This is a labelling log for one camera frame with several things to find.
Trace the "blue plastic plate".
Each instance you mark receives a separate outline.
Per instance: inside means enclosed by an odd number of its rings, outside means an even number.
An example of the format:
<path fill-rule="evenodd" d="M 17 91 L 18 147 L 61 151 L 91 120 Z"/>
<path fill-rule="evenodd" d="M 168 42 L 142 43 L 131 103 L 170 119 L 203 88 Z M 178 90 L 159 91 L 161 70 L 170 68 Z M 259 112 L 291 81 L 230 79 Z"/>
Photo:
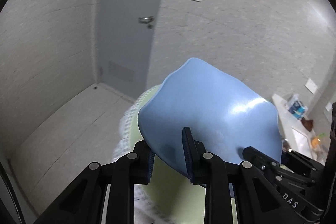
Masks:
<path fill-rule="evenodd" d="M 276 161 L 282 144 L 275 106 L 247 85 L 191 58 L 163 81 L 138 113 L 141 135 L 169 167 L 187 174 L 182 131 L 226 162 L 242 161 L 254 147 Z"/>

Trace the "white counter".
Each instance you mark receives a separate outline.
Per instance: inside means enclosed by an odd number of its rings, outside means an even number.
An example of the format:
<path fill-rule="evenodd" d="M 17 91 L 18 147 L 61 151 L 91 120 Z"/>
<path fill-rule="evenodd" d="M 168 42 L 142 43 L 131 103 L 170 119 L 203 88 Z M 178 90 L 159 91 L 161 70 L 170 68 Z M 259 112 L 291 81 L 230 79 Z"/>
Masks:
<path fill-rule="evenodd" d="M 273 94 L 272 102 L 278 111 L 280 134 L 288 143 L 289 148 L 325 165 L 327 153 L 320 145 L 315 148 L 311 145 L 311 141 L 316 137 L 314 130 L 307 131 L 302 122 L 288 112 L 284 98 Z"/>

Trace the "orange object on counter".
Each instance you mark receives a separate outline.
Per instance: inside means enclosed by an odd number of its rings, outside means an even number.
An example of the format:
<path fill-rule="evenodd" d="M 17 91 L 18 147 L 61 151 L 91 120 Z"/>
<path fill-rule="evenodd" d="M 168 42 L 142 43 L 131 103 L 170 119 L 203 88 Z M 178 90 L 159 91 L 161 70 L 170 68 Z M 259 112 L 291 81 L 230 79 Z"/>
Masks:
<path fill-rule="evenodd" d="M 325 137 L 325 133 L 321 133 L 319 135 L 316 135 L 314 136 L 312 139 L 311 139 L 311 147 L 313 149 L 313 151 L 321 151 L 321 148 L 322 148 L 322 141 L 323 141 L 323 138 Z"/>

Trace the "brown object on counter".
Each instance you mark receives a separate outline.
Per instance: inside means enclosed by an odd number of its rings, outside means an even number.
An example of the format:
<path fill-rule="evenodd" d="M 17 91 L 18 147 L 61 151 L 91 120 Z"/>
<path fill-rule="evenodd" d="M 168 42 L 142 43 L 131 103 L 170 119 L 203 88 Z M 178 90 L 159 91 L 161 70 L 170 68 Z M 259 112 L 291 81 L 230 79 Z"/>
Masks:
<path fill-rule="evenodd" d="M 308 131 L 308 132 L 312 132 L 313 127 L 314 127 L 314 121 L 313 120 L 308 120 L 305 119 L 304 117 L 301 119 L 301 123 L 303 125 L 303 127 Z"/>

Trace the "white patterned tablecloth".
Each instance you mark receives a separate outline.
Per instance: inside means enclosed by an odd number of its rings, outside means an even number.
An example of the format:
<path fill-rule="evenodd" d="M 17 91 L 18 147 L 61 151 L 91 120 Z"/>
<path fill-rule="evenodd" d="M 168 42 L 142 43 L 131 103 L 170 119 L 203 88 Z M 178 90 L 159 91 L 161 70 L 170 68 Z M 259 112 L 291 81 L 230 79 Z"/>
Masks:
<path fill-rule="evenodd" d="M 133 151 L 135 143 L 142 140 L 142 136 L 138 129 L 138 112 L 148 100 L 159 89 L 159 86 L 154 86 L 143 92 L 124 113 L 120 120 L 119 134 L 121 140 L 119 141 L 114 153 L 113 160 Z M 173 223 L 171 219 L 164 216 L 149 195 L 145 192 L 142 185 L 135 184 L 134 186 L 134 222 L 135 223 Z"/>

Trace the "blue white tissue pack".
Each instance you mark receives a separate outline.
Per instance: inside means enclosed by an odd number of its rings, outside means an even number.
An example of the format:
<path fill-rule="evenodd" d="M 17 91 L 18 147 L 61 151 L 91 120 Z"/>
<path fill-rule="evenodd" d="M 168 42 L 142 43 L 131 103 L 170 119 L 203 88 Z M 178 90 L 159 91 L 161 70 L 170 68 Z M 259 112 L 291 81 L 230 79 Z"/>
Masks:
<path fill-rule="evenodd" d="M 296 119 L 301 120 L 308 108 L 299 100 L 298 94 L 293 94 L 287 102 L 287 110 Z"/>

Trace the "green table mat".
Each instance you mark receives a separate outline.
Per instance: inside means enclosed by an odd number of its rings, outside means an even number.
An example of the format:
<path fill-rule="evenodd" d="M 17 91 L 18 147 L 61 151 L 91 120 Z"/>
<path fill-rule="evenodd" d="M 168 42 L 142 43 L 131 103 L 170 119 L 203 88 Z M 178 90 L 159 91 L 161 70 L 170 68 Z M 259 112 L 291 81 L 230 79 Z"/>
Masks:
<path fill-rule="evenodd" d="M 150 183 L 143 185 L 155 207 L 173 223 L 203 223 L 205 188 L 193 185 L 155 157 Z"/>

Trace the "grey door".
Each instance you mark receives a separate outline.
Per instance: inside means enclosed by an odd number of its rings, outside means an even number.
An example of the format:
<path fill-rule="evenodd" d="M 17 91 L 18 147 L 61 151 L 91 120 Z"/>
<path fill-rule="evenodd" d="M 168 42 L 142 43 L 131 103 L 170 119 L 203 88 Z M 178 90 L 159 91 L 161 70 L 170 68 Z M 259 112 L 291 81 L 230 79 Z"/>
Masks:
<path fill-rule="evenodd" d="M 100 81 L 131 98 L 145 91 L 161 0 L 100 0 L 97 65 Z M 153 28 L 140 17 L 155 17 Z"/>

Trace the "white wall socket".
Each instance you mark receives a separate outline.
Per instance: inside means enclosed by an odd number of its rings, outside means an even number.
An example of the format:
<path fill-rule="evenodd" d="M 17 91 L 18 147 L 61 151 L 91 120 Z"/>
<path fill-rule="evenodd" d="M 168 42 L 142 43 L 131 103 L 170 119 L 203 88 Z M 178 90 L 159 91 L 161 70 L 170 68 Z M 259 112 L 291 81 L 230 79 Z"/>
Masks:
<path fill-rule="evenodd" d="M 308 91 L 310 91 L 312 94 L 315 94 L 316 91 L 318 90 L 318 85 L 312 80 L 308 79 L 305 87 L 307 88 Z"/>

